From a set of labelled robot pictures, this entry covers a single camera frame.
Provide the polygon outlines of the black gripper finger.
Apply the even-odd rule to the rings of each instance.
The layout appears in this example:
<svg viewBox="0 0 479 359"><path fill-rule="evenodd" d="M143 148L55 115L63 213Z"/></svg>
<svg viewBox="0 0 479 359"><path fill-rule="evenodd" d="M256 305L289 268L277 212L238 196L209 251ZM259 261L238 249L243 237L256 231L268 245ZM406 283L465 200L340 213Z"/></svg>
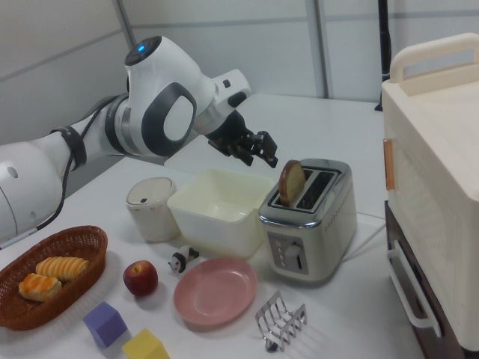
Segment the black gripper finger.
<svg viewBox="0 0 479 359"><path fill-rule="evenodd" d="M278 163L278 158L275 156L277 144L266 131L258 132L257 136L256 156L264 160L271 168L275 168Z"/></svg>
<svg viewBox="0 0 479 359"><path fill-rule="evenodd" d="M234 146L234 157L241 160L245 165L251 166L254 161L254 145L236 144Z"/></svg>

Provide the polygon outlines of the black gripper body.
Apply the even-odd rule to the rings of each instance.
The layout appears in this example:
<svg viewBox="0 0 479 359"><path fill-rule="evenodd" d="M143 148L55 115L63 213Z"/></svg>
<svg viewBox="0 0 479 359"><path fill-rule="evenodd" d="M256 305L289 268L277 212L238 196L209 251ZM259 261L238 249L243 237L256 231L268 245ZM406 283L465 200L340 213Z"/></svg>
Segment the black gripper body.
<svg viewBox="0 0 479 359"><path fill-rule="evenodd" d="M238 111L229 114L224 123L206 135L208 143L225 156L234 156L236 144L254 145L255 134L249 130L243 116Z"/></svg>

